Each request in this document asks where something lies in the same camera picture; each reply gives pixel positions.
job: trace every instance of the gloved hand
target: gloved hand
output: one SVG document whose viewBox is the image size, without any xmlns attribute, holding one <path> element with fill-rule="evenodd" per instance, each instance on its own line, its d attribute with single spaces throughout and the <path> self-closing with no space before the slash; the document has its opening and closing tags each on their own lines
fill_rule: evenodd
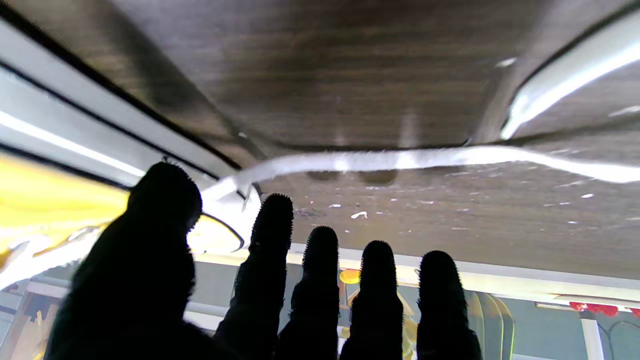
<svg viewBox="0 0 640 360">
<path fill-rule="evenodd" d="M 154 165 L 75 274 L 45 358 L 336 359 L 339 246 L 328 227 L 309 236 L 291 319 L 277 334 L 293 220 L 284 195 L 268 197 L 260 210 L 250 254 L 213 338 L 182 319 L 195 281 L 186 235 L 201 211 L 200 194 L 180 168 Z M 396 288 L 391 248 L 382 241 L 368 244 L 342 359 L 402 357 L 403 307 Z M 455 264 L 443 252 L 422 260 L 419 307 L 419 359 L 481 358 Z"/>
<path fill-rule="evenodd" d="M 303 277 L 291 300 L 291 319 L 276 336 L 284 297 L 286 252 L 291 244 L 293 206 L 284 195 L 268 197 L 256 219 L 249 258 L 241 265 L 236 295 L 214 339 L 239 357 L 336 359 L 339 289 L 338 239 L 329 227 L 314 229 L 303 258 Z M 420 264 L 422 319 L 418 359 L 480 360 L 476 335 L 468 328 L 467 304 L 454 261 L 444 252 Z M 389 245 L 372 241 L 362 255 L 360 293 L 353 301 L 351 336 L 343 360 L 401 359 L 403 306 L 397 297 L 396 266 Z"/>
</svg>

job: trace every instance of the white pillar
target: white pillar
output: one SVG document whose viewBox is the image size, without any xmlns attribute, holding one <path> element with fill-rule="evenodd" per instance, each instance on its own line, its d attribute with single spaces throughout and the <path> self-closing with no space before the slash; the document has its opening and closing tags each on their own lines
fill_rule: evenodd
<svg viewBox="0 0 640 360">
<path fill-rule="evenodd" d="M 587 346 L 587 359 L 605 360 L 598 322 L 585 318 L 581 318 L 580 320 L 582 321 L 582 331 L 584 332 L 584 344 Z"/>
</svg>

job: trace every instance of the wooden ceiling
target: wooden ceiling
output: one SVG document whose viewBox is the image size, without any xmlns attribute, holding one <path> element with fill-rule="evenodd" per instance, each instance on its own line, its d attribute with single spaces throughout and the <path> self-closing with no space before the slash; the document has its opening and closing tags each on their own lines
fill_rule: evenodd
<svg viewBox="0 0 640 360">
<path fill-rule="evenodd" d="M 301 151 L 497 140 L 514 91 L 625 0 L 12 0 L 87 64 L 246 167 Z M 502 61 L 515 59 L 507 67 Z M 640 163 L 640 63 L 576 91 L 515 144 Z M 640 279 L 640 185 L 530 164 L 300 174 L 294 241 L 388 241 L 461 261 Z M 593 194 L 590 198 L 583 195 Z M 330 208 L 340 204 L 340 208 Z M 366 211 L 368 218 L 352 219 Z"/>
</svg>

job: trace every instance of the red decoration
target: red decoration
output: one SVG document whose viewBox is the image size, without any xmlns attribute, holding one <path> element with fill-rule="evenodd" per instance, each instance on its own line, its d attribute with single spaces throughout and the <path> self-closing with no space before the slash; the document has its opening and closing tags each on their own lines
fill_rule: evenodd
<svg viewBox="0 0 640 360">
<path fill-rule="evenodd" d="M 587 309 L 587 304 L 583 303 L 583 302 L 569 302 L 569 305 L 571 305 L 571 307 L 576 310 L 576 311 L 580 311 L 583 312 Z"/>
<path fill-rule="evenodd" d="M 618 307 L 613 305 L 601 305 L 601 304 L 585 304 L 583 302 L 569 302 L 569 305 L 576 311 L 589 310 L 594 314 L 603 313 L 604 315 L 614 317 L 618 314 Z M 640 316 L 640 309 L 631 309 L 631 311 Z"/>
</svg>

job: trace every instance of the led light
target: led light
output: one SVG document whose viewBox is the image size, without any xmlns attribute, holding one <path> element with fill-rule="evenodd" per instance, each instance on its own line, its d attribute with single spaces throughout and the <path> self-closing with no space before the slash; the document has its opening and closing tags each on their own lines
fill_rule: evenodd
<svg viewBox="0 0 640 360">
<path fill-rule="evenodd" d="M 122 161 L 116 160 L 114 158 L 110 158 L 104 154 L 101 154 L 97 151 L 93 151 L 87 147 L 76 144 L 70 140 L 62 138 L 58 135 L 52 134 L 46 130 L 40 129 L 34 125 L 28 124 L 22 120 L 16 119 L 15 117 L 0 111 L 0 124 L 9 127 L 10 129 L 20 131 L 21 133 L 33 136 L 35 138 L 41 139 L 48 143 L 52 143 L 53 145 L 59 146 L 66 150 L 71 150 L 77 154 L 86 156 L 87 158 L 91 158 L 97 160 L 101 163 L 105 163 L 107 165 L 111 165 L 112 167 L 118 168 L 122 171 L 126 171 L 135 176 L 144 176 L 145 172 L 134 168 L 131 165 L 125 164 Z"/>
</svg>

